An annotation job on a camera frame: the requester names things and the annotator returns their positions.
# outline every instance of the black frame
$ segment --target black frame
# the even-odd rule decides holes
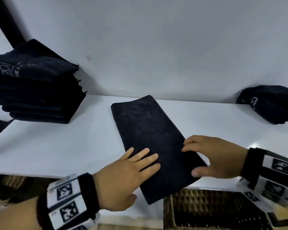
[[[3,0],[0,0],[0,29],[13,48],[25,42],[23,35],[21,34]]]

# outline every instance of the person's right hand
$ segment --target person's right hand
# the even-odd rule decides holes
[[[149,153],[145,148],[129,158],[133,150],[128,149],[120,159],[93,174],[100,209],[123,211],[131,207],[137,199],[135,189],[160,169],[158,163],[146,168],[157,160],[158,154],[142,159]]]
[[[205,155],[208,167],[192,170],[193,177],[234,178],[240,176],[248,149],[224,139],[192,135],[184,141],[183,152],[194,151]]]

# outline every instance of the white tabletop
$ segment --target white tabletop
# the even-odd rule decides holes
[[[0,134],[0,173],[62,177],[97,172],[124,153],[111,104],[131,100],[135,98],[88,95],[67,125],[15,120]],[[216,136],[288,157],[288,122],[272,125],[248,105],[157,101],[185,137]],[[234,190],[235,183],[201,178],[191,187]],[[148,206],[140,189],[135,193],[135,205],[125,212],[102,214],[162,218],[162,201]]]

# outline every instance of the woven basket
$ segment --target woven basket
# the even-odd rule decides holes
[[[164,199],[165,230],[272,230],[264,212],[239,192],[182,189]]]

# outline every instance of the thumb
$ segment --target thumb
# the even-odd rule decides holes
[[[127,209],[127,208],[131,207],[136,200],[137,200],[137,196],[135,194],[131,194],[130,196],[128,196],[127,200],[126,200],[125,208]]]
[[[191,172],[192,177],[199,178],[199,177],[215,177],[216,173],[211,166],[202,166],[197,167],[192,170]]]

